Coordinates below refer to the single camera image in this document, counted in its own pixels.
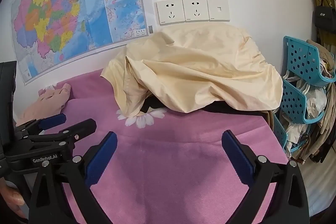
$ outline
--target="white flower pattern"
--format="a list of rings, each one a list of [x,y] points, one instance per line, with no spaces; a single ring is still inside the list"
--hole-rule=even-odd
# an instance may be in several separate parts
[[[147,126],[152,126],[154,124],[154,118],[162,119],[165,116],[164,115],[165,112],[167,112],[167,109],[162,107],[162,108],[157,108],[157,109],[155,109],[155,110],[153,110],[149,113],[146,113],[142,116],[134,116],[134,117],[131,117],[131,118],[126,118],[122,114],[121,110],[118,110],[117,114],[119,114],[118,120],[126,119],[125,125],[127,127],[129,127],[129,126],[131,126],[135,123],[138,128],[145,128],[146,125]]]

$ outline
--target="cream fabric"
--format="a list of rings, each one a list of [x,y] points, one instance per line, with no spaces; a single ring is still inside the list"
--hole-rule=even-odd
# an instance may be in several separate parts
[[[321,128],[319,137],[315,143],[310,144],[309,149],[305,154],[301,156],[303,160],[306,160],[311,154],[315,154],[319,148],[324,144],[328,138],[336,118],[336,86],[335,83],[330,83],[327,87],[327,106],[322,119],[318,122],[318,126]]]
[[[223,22],[165,27],[124,47],[101,75],[126,117],[138,115],[150,94],[189,113],[221,100],[237,110],[273,110],[283,92],[251,37]]]
[[[317,44],[313,40],[308,39],[307,43],[312,46],[317,47],[317,49],[319,50],[320,58],[324,60],[325,63],[327,64],[327,70],[333,71],[334,66],[335,66],[335,61],[334,61],[334,57],[332,56],[332,54],[325,47],[323,47],[320,44]]]

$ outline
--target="blue gripper pad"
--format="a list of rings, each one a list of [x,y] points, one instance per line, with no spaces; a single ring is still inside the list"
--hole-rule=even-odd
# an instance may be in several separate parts
[[[67,117],[64,114],[58,114],[49,118],[42,119],[39,122],[39,128],[42,130],[47,130],[65,123],[66,120]]]
[[[114,132],[109,132],[101,143],[96,146],[99,149],[86,167],[86,186],[90,188],[92,185],[98,183],[115,150],[117,149],[117,144],[117,135]]]
[[[222,147],[231,161],[241,183],[249,187],[254,183],[255,167],[248,159],[241,144],[231,131],[225,131],[222,135]]]

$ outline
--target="pink bed sheet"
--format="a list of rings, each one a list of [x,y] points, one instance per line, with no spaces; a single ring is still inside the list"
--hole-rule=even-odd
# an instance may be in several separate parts
[[[88,118],[97,122],[96,132],[76,143],[74,155],[83,155],[109,131],[117,134],[117,150],[99,183],[91,187],[114,224],[225,223],[248,189],[221,147],[221,135],[227,129],[256,155],[287,162],[262,117],[203,110],[183,114],[163,108],[126,119],[113,88],[100,72],[57,85],[69,83],[72,91],[63,110],[67,121],[53,131]],[[270,186],[254,223],[265,215],[274,186]],[[76,220],[85,223],[69,186],[65,189]]]

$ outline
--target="human hand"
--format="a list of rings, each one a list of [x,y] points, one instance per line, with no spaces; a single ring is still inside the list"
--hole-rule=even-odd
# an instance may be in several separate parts
[[[3,178],[0,179],[0,194],[14,213],[21,218],[26,218],[19,207],[24,205],[25,201],[17,190],[7,186],[6,181]]]

